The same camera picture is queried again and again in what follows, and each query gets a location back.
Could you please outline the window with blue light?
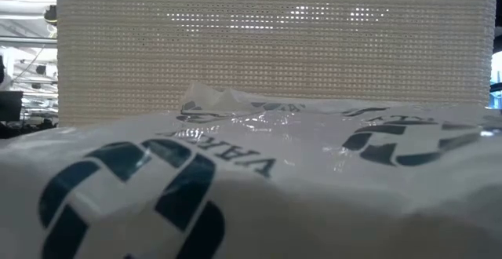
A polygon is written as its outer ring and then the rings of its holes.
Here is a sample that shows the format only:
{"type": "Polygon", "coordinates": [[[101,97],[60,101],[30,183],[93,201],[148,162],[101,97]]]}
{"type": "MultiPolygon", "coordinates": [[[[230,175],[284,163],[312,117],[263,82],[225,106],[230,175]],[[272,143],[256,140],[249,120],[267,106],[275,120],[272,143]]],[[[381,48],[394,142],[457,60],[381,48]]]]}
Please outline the window with blue light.
{"type": "Polygon", "coordinates": [[[490,85],[494,85],[498,91],[490,91],[489,107],[502,109],[502,51],[494,53],[491,61],[490,85]]]}

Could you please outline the white perforated plastic basket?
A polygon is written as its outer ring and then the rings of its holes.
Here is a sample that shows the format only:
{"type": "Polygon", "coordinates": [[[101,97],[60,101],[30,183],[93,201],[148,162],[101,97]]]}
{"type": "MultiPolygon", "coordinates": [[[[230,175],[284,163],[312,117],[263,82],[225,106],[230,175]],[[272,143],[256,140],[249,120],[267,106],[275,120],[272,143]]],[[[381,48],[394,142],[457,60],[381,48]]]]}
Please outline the white perforated plastic basket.
{"type": "Polygon", "coordinates": [[[192,82],[486,104],[497,0],[57,0],[60,122],[171,110],[192,82]]]}

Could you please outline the clear printed plastic package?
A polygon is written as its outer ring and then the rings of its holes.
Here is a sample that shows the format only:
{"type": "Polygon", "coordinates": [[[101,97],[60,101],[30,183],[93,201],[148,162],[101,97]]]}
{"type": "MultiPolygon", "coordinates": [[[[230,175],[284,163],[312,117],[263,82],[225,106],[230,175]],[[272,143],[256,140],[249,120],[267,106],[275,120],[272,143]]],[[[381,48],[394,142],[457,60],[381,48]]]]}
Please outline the clear printed plastic package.
{"type": "Polygon", "coordinates": [[[502,109],[197,83],[2,140],[0,259],[502,259],[502,109]]]}

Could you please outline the black monitor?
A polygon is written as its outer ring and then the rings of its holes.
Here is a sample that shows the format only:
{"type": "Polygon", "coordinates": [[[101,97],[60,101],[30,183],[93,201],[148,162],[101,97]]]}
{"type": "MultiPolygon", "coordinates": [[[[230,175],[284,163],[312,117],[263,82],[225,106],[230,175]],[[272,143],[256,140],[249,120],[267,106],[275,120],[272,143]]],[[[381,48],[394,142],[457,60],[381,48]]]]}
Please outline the black monitor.
{"type": "Polygon", "coordinates": [[[0,122],[19,122],[22,91],[0,91],[0,122]]]}

